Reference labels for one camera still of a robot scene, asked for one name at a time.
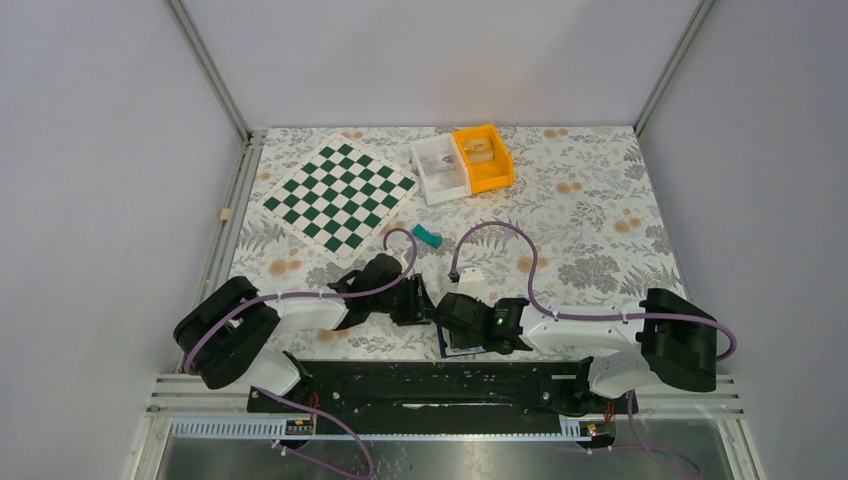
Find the white panel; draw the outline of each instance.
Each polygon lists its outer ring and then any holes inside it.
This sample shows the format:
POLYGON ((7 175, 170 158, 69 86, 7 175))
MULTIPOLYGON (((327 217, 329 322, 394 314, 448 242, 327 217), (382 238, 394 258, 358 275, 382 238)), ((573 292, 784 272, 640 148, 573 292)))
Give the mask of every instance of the white panel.
POLYGON ((238 150, 163 2, 0 7, 0 478, 114 479, 238 150))
POLYGON ((697 0, 190 0, 253 128, 633 124, 697 0))
POLYGON ((642 138, 770 479, 845 477, 845 415, 806 412, 848 405, 846 25, 844 1, 716 2, 642 138))

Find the green square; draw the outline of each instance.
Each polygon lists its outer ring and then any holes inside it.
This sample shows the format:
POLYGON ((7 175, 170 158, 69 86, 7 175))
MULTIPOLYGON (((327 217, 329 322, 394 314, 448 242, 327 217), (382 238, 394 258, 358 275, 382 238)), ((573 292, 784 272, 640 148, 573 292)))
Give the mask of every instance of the green square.
POLYGON ((339 225, 339 222, 335 220, 330 220, 329 222, 327 222, 326 225, 324 225, 324 230, 330 233, 336 233, 340 227, 341 225, 339 225))
POLYGON ((391 195, 388 195, 388 196, 387 196, 386 198, 384 198, 384 199, 383 199, 383 201, 382 201, 382 202, 380 202, 380 203, 382 203, 383 205, 385 205, 385 206, 387 206, 387 207, 389 207, 389 208, 392 208, 392 207, 394 207, 395 205, 397 205, 397 198, 395 198, 395 197, 393 197, 393 196, 391 196, 391 195))
POLYGON ((321 231, 321 227, 315 225, 314 223, 310 223, 303 229, 303 233, 305 233, 308 237, 314 237, 318 232, 321 231))
POLYGON ((393 171, 394 170, 389 167, 381 167, 379 170, 377 170, 377 175, 383 178, 389 178, 389 175, 391 175, 393 171))
POLYGON ((303 196, 303 201, 310 205, 315 203, 315 200, 318 200, 318 194, 315 192, 309 192, 303 196))
POLYGON ((339 192, 332 190, 332 189, 329 189, 329 188, 324 193, 321 194, 321 198, 323 198, 324 200, 326 200, 328 202, 332 202, 333 199, 338 197, 338 196, 339 196, 339 192))
POLYGON ((357 205, 357 204, 355 204, 351 201, 348 201, 347 203, 345 203, 345 206, 342 207, 342 210, 344 210, 345 213, 349 213, 349 214, 353 215, 353 212, 359 210, 359 205, 357 205))
POLYGON ((345 240, 345 243, 350 245, 351 248, 356 248, 360 243, 362 243, 362 237, 355 233, 351 233, 350 236, 347 237, 347 240, 345 240))
POLYGON ((415 181, 408 177, 403 177, 403 180, 398 183, 398 186, 404 190, 409 190, 413 185, 415 185, 415 181))
POLYGON ((345 228, 350 231, 356 230, 360 225, 362 225, 362 222, 353 217, 348 218, 347 221, 345 221, 344 223, 345 228))
POLYGON ((297 205, 297 202, 299 202, 299 201, 300 201, 300 199, 298 199, 294 195, 289 195, 288 197, 286 197, 285 200, 283 200, 283 205, 291 208, 291 207, 297 205))
POLYGON ((303 212, 303 216, 306 217, 309 220, 315 220, 315 217, 317 217, 319 213, 321 213, 321 212, 319 212, 314 207, 309 207, 309 208, 306 209, 305 212, 303 212))
POLYGON ((362 202, 362 208, 367 209, 369 212, 373 212, 374 209, 377 208, 377 205, 379 205, 379 203, 377 203, 377 201, 373 198, 369 198, 368 200, 362 202))
POLYGON ((328 217, 333 217, 337 213, 339 213, 339 207, 335 205, 327 205, 326 207, 324 207, 324 215, 328 217))
POLYGON ((356 189, 351 187, 350 185, 348 185, 348 186, 346 186, 345 188, 342 189, 342 195, 344 195, 347 198, 351 198, 354 195, 356 195, 356 189))
POLYGON ((368 225, 371 228, 375 228, 380 223, 380 217, 374 215, 373 213, 369 213, 368 217, 362 221, 365 225, 368 225))
POLYGON ((325 243, 324 246, 327 247, 327 249, 331 252, 335 252, 339 249, 339 247, 342 246, 342 241, 336 237, 332 237, 331 239, 327 240, 327 243, 325 243))
POLYGON ((274 197, 271 197, 268 200, 265 200, 265 203, 263 203, 262 205, 264 205, 265 208, 267 208, 268 210, 274 211, 274 209, 277 208, 277 206, 279 204, 280 204, 279 200, 277 200, 274 197))
POLYGON ((287 213, 287 214, 283 215, 283 220, 285 220, 285 221, 287 221, 287 222, 289 222, 289 223, 292 223, 292 224, 293 224, 293 223, 294 223, 294 221, 295 221, 295 220, 297 220, 298 218, 300 218, 300 214, 299 214, 299 213, 297 213, 297 212, 295 212, 294 210, 289 210, 289 213, 287 213))
POLYGON ((298 185, 300 185, 300 184, 295 182, 294 180, 289 180, 288 182, 283 184, 283 188, 285 188, 286 191, 288 191, 288 192, 293 192, 294 189, 297 188, 298 185))

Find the wire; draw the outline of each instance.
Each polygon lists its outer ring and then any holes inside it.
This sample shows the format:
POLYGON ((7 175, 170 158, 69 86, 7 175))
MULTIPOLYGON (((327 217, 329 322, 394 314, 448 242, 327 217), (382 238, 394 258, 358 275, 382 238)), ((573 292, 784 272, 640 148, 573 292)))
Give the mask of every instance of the wire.
MULTIPOLYGON (((700 465, 698 465, 698 463, 695 462, 694 459, 687 456, 683 452, 679 452, 679 451, 673 450, 671 448, 655 447, 653 445, 648 445, 648 442, 645 441, 645 439, 642 437, 642 434, 639 433, 639 430, 636 429, 636 420, 634 420, 634 418, 633 418, 633 397, 635 397, 635 396, 636 396, 636 392, 634 390, 627 392, 627 420, 630 422, 630 428, 633 429, 633 435, 636 437, 636 441, 639 442, 638 447, 644 448, 645 451, 648 452, 648 455, 650 455, 651 458, 653 458, 655 462, 657 462, 661 466, 665 467, 668 471, 670 471, 672 473, 676 473, 677 475, 680 475, 681 477, 686 477, 686 478, 693 478, 693 479, 703 478, 704 472, 701 470, 700 465), (674 455, 675 457, 680 458, 681 460, 685 461, 686 463, 688 463, 689 465, 694 467, 695 473, 689 473, 689 472, 684 472, 683 470, 680 470, 679 468, 675 467, 674 465, 672 465, 672 464, 666 462, 665 460, 663 460, 662 458, 660 458, 659 455, 654 453, 654 451, 666 452, 670 455, 674 455)), ((626 447, 636 448, 637 445, 625 445, 625 446, 619 447, 619 449, 626 448, 626 447)))
MULTIPOLYGON (((404 270, 403 273, 401 273, 396 279, 392 280, 391 282, 389 282, 389 283, 387 283, 387 284, 385 284, 381 287, 377 287, 377 288, 374 288, 372 290, 368 290, 368 291, 365 291, 365 292, 356 292, 356 293, 323 293, 322 292, 320 294, 317 291, 312 291, 312 292, 305 292, 305 291, 304 292, 287 292, 287 293, 282 293, 280 295, 262 295, 262 296, 250 299, 250 300, 242 303, 238 307, 234 308, 232 311, 230 311, 226 315, 224 315, 224 317, 221 318, 220 320, 218 320, 218 322, 215 323, 215 325, 213 325, 212 328, 209 329, 209 331, 207 331, 202 337, 200 337, 200 340, 198 340, 198 342, 194 345, 194 348, 192 348, 191 351, 186 356, 186 361, 183 364, 183 371, 185 373, 189 374, 189 375, 196 375, 197 371, 194 369, 194 360, 195 360, 195 358, 197 358, 198 352, 200 352, 200 350, 203 348, 203 346, 206 345, 206 343, 209 341, 209 339, 212 338, 220 329, 224 328, 224 326, 227 325, 232 319, 237 318, 242 312, 244 312, 248 308, 250 308, 250 307, 252 307, 252 306, 254 306, 258 303, 267 302, 267 301, 271 301, 271 300, 286 300, 286 299, 289 299, 289 298, 319 297, 319 296, 321 298, 367 297, 369 295, 376 295, 378 293, 385 292, 386 290, 394 287, 395 285, 397 285, 398 283, 403 281, 403 279, 406 278, 406 276, 409 274, 409 272, 412 271, 412 267, 415 264, 415 259, 418 255, 418 245, 415 242, 415 237, 413 237, 412 234, 408 230, 405 230, 403 228, 392 228, 392 229, 390 229, 389 231, 386 232, 386 234, 383 236, 383 250, 386 250, 388 248, 387 241, 389 239, 389 235, 391 235, 392 233, 395 233, 395 232, 402 232, 403 234, 406 235, 406 237, 412 243, 412 255, 410 256, 411 258, 409 259, 409 265, 406 267, 406 270, 404 270)), ((307 461, 312 462, 316 465, 319 465, 319 466, 324 467, 328 470, 331 470, 335 473, 338 473, 339 475, 354 478, 356 480, 367 480, 369 478, 372 478, 377 473, 376 470, 374 469, 374 459, 371 457, 371 452, 368 451, 368 447, 365 446, 365 443, 362 442, 362 439, 359 438, 359 436, 353 431, 353 429, 351 429, 344 422, 342 422, 338 418, 334 417, 333 415, 330 415, 327 412, 324 412, 322 410, 318 410, 318 409, 315 409, 315 408, 310 408, 306 405, 301 405, 301 404, 296 403, 296 402, 292 402, 291 400, 287 400, 287 399, 285 399, 285 398, 283 398, 279 395, 275 395, 274 393, 271 393, 271 392, 269 392, 265 389, 257 388, 257 390, 262 392, 263 394, 265 394, 266 396, 268 396, 272 400, 275 400, 275 401, 277 401, 277 402, 279 402, 283 405, 286 405, 288 407, 295 408, 297 410, 301 410, 301 411, 304 411, 304 412, 307 412, 307 413, 311 413, 313 415, 322 416, 322 417, 330 420, 331 422, 335 423, 339 427, 341 427, 342 430, 344 430, 348 435, 351 436, 351 438, 353 438, 353 440, 356 442, 356 444, 359 446, 359 448, 362 449, 362 453, 365 454, 365 460, 368 463, 368 473, 365 474, 365 475, 359 475, 359 474, 352 473, 352 472, 346 472, 346 471, 341 470, 337 467, 334 467, 333 465, 330 465, 329 463, 327 463, 323 460, 319 460, 315 457, 307 455, 303 452, 299 452, 297 450, 287 449, 286 447, 281 447, 282 450, 283 450, 283 453, 289 452, 289 453, 291 453, 291 454, 293 454, 297 457, 300 457, 304 460, 307 460, 307 461)))
MULTIPOLYGON (((506 223, 506 222, 500 222, 500 221, 494 220, 494 221, 491 221, 491 222, 483 222, 479 225, 472 227, 470 230, 465 232, 465 235, 463 235, 459 239, 459 241, 456 242, 456 248, 453 251, 453 259, 451 260, 450 273, 451 274, 457 273, 456 265, 457 265, 457 263, 459 263, 459 249, 462 248, 462 244, 468 239, 468 237, 471 236, 472 233, 476 232, 477 230, 479 230, 483 227, 489 227, 489 226, 498 226, 498 227, 508 228, 508 229, 512 230, 513 232, 517 233, 521 238, 523 238, 527 242, 527 245, 530 246, 530 250, 532 250, 532 252, 533 252, 533 264, 530 266, 530 274, 527 277, 527 296, 529 297, 530 303, 532 303, 533 306, 536 307, 537 310, 544 313, 545 315, 550 315, 550 316, 553 317, 554 311, 542 306, 542 304, 540 304, 538 302, 538 300, 536 300, 536 294, 533 292, 533 279, 536 276, 536 266, 539 262, 539 252, 536 250, 536 245, 533 244, 533 241, 530 240, 530 237, 528 237, 527 234, 524 233, 523 230, 516 227, 515 225, 511 225, 511 224, 506 223)), ((612 322, 612 321, 621 320, 622 316, 621 316, 621 314, 575 315, 575 314, 571 314, 571 313, 557 313, 555 318, 558 318, 558 319, 561 319, 561 320, 579 320, 579 321, 585 321, 585 322, 612 322)), ((627 318, 630 319, 630 320, 637 320, 637 319, 672 320, 672 321, 678 321, 678 322, 691 322, 691 323, 698 323, 698 324, 701 324, 701 325, 707 325, 709 327, 713 327, 716 330, 721 331, 721 333, 723 333, 727 337, 727 340, 730 342, 730 345, 727 347, 727 350, 724 353, 722 353, 721 355, 718 355, 716 357, 717 360, 724 360, 724 359, 730 357, 731 355, 733 355, 733 352, 736 351, 736 335, 734 335, 733 332, 729 328, 727 328, 726 326, 724 326, 724 325, 722 325, 722 324, 720 324, 720 323, 718 323, 714 320, 708 319, 708 318, 699 317, 697 315, 683 315, 683 314, 679 314, 679 313, 634 313, 634 314, 628 314, 627 318)))
POLYGON ((187 373, 189 375, 197 375, 197 371, 194 369, 194 360, 195 360, 195 358, 197 358, 197 354, 200 352, 200 350, 203 348, 203 346, 206 345, 206 342, 208 342, 209 339, 211 339, 213 336, 215 336, 215 334, 218 333, 218 330, 224 328, 225 325, 230 323, 230 320, 232 320, 234 318, 238 318, 238 316, 242 312, 244 312, 248 308, 250 308, 250 307, 252 307, 252 306, 254 306, 258 303, 269 302, 269 301, 272 301, 272 300, 287 300, 289 298, 303 298, 303 297, 317 298, 319 296, 321 298, 367 297, 369 295, 376 295, 378 293, 385 292, 386 290, 394 287, 395 285, 397 285, 398 283, 403 281, 403 279, 406 278, 406 276, 409 274, 409 272, 412 271, 412 267, 415 264, 416 256, 418 255, 418 245, 415 242, 415 237, 413 237, 412 234, 409 233, 408 230, 405 230, 403 228, 393 228, 393 229, 386 232, 386 234, 383 236, 383 250, 386 250, 388 248, 386 242, 389 239, 389 235, 391 235, 394 232, 404 233, 407 236, 407 238, 409 238, 409 241, 412 242, 412 255, 411 255, 412 258, 410 258, 410 260, 409 260, 409 265, 407 265, 406 270, 404 270, 403 273, 401 273, 396 279, 394 279, 391 282, 383 285, 382 287, 377 287, 377 288, 374 288, 372 290, 367 290, 365 292, 321 293, 321 294, 319 294, 317 291, 286 292, 286 293, 281 293, 279 295, 271 294, 271 295, 262 295, 262 296, 259 296, 259 297, 256 297, 256 298, 252 298, 252 299, 250 299, 246 302, 243 302, 238 307, 231 310, 228 314, 224 315, 223 318, 218 320, 218 322, 215 323, 215 325, 212 325, 212 328, 210 328, 205 334, 203 334, 202 337, 200 337, 200 340, 197 341, 197 343, 194 345, 194 348, 192 348, 191 351, 186 356, 186 361, 183 364, 183 371, 185 371, 185 373, 187 373))
POLYGON ((349 478, 354 478, 356 480, 368 480, 369 478, 373 477, 375 473, 377 473, 374 469, 374 459, 371 457, 371 452, 368 451, 368 447, 365 446, 365 442, 363 442, 362 439, 359 438, 359 435, 357 435, 356 432, 354 432, 353 429, 350 428, 346 423, 344 423, 343 421, 339 420, 338 418, 334 417, 333 415, 330 415, 329 413, 327 413, 323 410, 318 410, 318 409, 315 409, 315 408, 309 408, 305 405, 301 405, 299 403, 292 402, 291 400, 287 400, 287 399, 285 399, 285 398, 283 398, 279 395, 273 394, 273 393, 271 393, 268 390, 265 390, 263 388, 257 388, 256 390, 262 392, 268 398, 275 400, 275 401, 277 401, 277 402, 279 402, 279 403, 281 403, 281 404, 283 404, 287 407, 296 408, 298 410, 303 410, 304 412, 308 412, 308 413, 311 413, 313 415, 319 415, 321 417, 326 418, 327 420, 330 420, 331 422, 335 423, 339 427, 341 427, 341 429, 344 430, 345 433, 347 433, 348 435, 350 435, 351 438, 353 438, 353 441, 356 442, 356 444, 359 446, 359 448, 365 454, 365 461, 368 463, 368 473, 365 474, 365 475, 359 475, 359 474, 352 473, 352 472, 346 472, 346 471, 344 471, 344 470, 342 470, 342 469, 340 469, 336 466, 330 465, 329 463, 327 463, 323 460, 320 460, 318 458, 315 458, 311 455, 307 455, 307 454, 300 452, 298 450, 287 449, 286 447, 281 447, 281 446, 277 445, 276 448, 283 450, 283 453, 291 453, 292 455, 300 457, 300 458, 302 458, 302 459, 304 459, 308 462, 312 462, 312 463, 314 463, 314 464, 316 464, 320 467, 324 467, 327 470, 338 473, 339 475, 349 477, 349 478))
MULTIPOLYGON (((540 304, 536 300, 536 294, 533 292, 533 279, 536 276, 536 265, 539 262, 539 252, 536 250, 536 245, 533 243, 532 240, 530 240, 530 237, 528 237, 527 234, 524 233, 523 230, 516 227, 515 225, 511 225, 511 224, 506 223, 506 222, 501 222, 501 221, 497 221, 497 220, 490 221, 490 222, 483 222, 483 223, 481 223, 477 226, 472 227, 470 230, 465 232, 465 234, 456 243, 456 248, 453 251, 453 259, 451 260, 451 269, 450 269, 451 274, 457 273, 456 266, 457 266, 457 263, 459 263, 459 249, 462 247, 462 244, 468 239, 468 237, 471 236, 471 234, 473 234, 474 232, 476 232, 477 230, 479 230, 483 227, 488 227, 488 226, 498 226, 498 227, 508 228, 508 229, 512 230, 513 232, 517 233, 521 238, 523 238, 527 242, 527 245, 530 246, 530 250, 533 252, 533 264, 530 266, 530 274, 527 278, 527 296, 529 297, 530 303, 532 303, 533 306, 536 307, 537 310, 544 313, 545 315, 550 315, 552 317, 555 317, 555 318, 558 318, 558 319, 561 319, 561 320, 610 322, 610 321, 618 321, 618 320, 622 319, 621 315, 617 315, 617 314, 616 315, 575 315, 575 314, 568 314, 568 313, 557 313, 557 314, 555 314, 553 312, 553 310, 550 310, 550 309, 542 306, 542 304, 540 304)), ((730 357, 731 355, 733 355, 733 353, 736 351, 736 343, 737 342, 736 342, 736 336, 733 334, 733 332, 729 328, 727 328, 726 326, 724 326, 724 325, 722 325, 722 324, 720 324, 716 321, 707 319, 707 318, 698 317, 696 315, 683 315, 683 314, 676 314, 676 313, 634 313, 632 315, 628 314, 627 318, 633 319, 633 320, 636 320, 636 319, 672 320, 672 321, 691 322, 691 323, 698 323, 698 324, 701 324, 701 325, 707 325, 709 327, 715 328, 716 330, 720 330, 723 334, 725 334, 725 336, 727 336, 727 340, 730 342, 730 345, 727 347, 727 350, 724 353, 722 353, 721 355, 718 355, 716 357, 717 360, 724 360, 724 359, 730 357)), ((639 433, 639 431, 636 430, 636 422, 633 418, 633 397, 635 395, 636 395, 635 392, 632 391, 632 390, 627 393, 627 419, 630 422, 630 427, 633 429, 633 434, 636 436, 636 439, 639 441, 639 445, 638 446, 637 445, 625 445, 625 446, 618 447, 617 450, 632 450, 632 449, 636 449, 636 448, 643 448, 646 452, 648 452, 648 454, 651 456, 651 458, 654 459, 655 462, 657 462, 661 466, 665 467, 669 471, 676 473, 678 475, 687 477, 687 478, 693 478, 693 479, 702 478, 703 472, 701 471, 701 467, 692 458, 686 456, 684 453, 679 452, 677 450, 670 449, 670 448, 655 447, 655 446, 652 446, 652 445, 648 445, 648 443, 645 441, 645 439, 642 437, 642 435, 639 433), (668 463, 665 460, 663 460, 662 458, 660 458, 654 452, 665 452, 665 453, 668 453, 670 455, 676 456, 676 457, 684 460, 686 463, 692 465, 692 467, 695 468, 695 473, 684 472, 684 471, 674 467, 670 463, 668 463)))

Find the green and white checkered board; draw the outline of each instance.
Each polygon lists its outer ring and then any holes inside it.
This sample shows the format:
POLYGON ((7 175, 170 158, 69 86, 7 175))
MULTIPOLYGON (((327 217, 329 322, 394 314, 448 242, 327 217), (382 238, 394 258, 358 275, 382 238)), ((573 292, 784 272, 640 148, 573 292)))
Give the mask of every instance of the green and white checkered board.
POLYGON ((332 135, 260 200, 260 210, 333 263, 349 267, 417 189, 359 142, 332 135))

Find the floral pattern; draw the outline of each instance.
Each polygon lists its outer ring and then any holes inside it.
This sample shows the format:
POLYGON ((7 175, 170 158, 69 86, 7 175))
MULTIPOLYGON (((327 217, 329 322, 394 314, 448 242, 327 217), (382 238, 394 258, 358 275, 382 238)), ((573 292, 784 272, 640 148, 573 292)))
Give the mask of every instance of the floral pattern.
MULTIPOLYGON (((341 133, 379 150, 388 161, 414 172, 409 143, 449 132, 445 128, 275 128, 268 132, 233 259, 231 276, 248 277, 260 291, 318 288, 343 270, 311 251, 253 208, 304 155, 326 136, 341 133)), ((434 303, 450 291, 447 272, 456 241, 470 227, 501 220, 521 227, 539 250, 536 295, 551 307, 624 303, 649 287, 683 294, 671 241, 630 127, 500 128, 515 161, 515 184, 468 198, 427 206, 417 193, 389 223, 421 224, 439 233, 439 249, 418 243, 415 269, 434 303)), ((375 241, 351 267, 362 268, 381 251, 375 241)), ((402 235, 389 246, 406 252, 402 235)), ((474 265, 486 277, 489 302, 526 296, 530 251, 515 233, 483 229, 463 245, 459 267, 474 265)), ((342 332, 302 330, 272 338, 269 346, 302 359, 422 360, 439 358, 436 328, 398 327, 387 315, 342 332)), ((602 352, 562 346, 478 360, 574 360, 602 352)))

